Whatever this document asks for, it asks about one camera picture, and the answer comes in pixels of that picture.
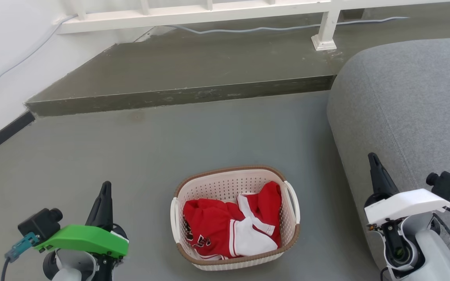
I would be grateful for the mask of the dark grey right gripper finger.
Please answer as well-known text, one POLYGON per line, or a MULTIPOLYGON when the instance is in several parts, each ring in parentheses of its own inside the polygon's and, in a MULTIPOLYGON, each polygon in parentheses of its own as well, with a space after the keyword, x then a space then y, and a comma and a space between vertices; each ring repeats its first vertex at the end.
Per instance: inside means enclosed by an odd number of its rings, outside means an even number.
POLYGON ((378 200, 388 199, 399 193, 397 186, 381 162, 377 164, 377 193, 379 194, 378 200))
POLYGON ((370 163, 370 178, 373 186, 373 194, 366 200, 366 207, 384 199, 382 192, 382 163, 375 153, 368 154, 370 163))

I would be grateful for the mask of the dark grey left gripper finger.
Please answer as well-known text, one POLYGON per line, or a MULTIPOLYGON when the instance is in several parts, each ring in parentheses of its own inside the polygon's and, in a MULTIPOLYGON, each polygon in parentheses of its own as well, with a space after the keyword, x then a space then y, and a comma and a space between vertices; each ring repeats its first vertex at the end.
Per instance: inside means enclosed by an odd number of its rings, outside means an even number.
POLYGON ((100 226, 106 231, 114 227, 113 200, 111 197, 111 182, 105 181, 100 190, 100 226))
POLYGON ((86 226, 102 227, 102 222, 98 222, 98 214, 102 203, 102 192, 100 192, 95 199, 88 218, 86 219, 86 226))

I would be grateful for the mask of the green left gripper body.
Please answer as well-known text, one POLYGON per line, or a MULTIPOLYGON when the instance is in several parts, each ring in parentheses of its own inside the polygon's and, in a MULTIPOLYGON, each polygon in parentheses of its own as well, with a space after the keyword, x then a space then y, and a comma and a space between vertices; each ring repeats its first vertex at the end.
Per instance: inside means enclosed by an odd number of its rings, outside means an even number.
POLYGON ((129 240, 95 226, 70 224, 48 240, 34 246, 34 249, 37 251, 68 249, 121 258, 128 254, 129 240))

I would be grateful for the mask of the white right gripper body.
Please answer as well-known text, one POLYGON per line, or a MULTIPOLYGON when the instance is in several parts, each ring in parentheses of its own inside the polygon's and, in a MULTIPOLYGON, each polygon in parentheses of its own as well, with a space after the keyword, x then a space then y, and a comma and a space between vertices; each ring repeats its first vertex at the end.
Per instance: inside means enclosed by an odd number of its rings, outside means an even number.
POLYGON ((419 189, 400 192, 388 199, 372 203, 364 208, 369 225, 381 226, 388 221, 419 215, 426 212, 445 212, 450 209, 450 201, 432 192, 419 189))

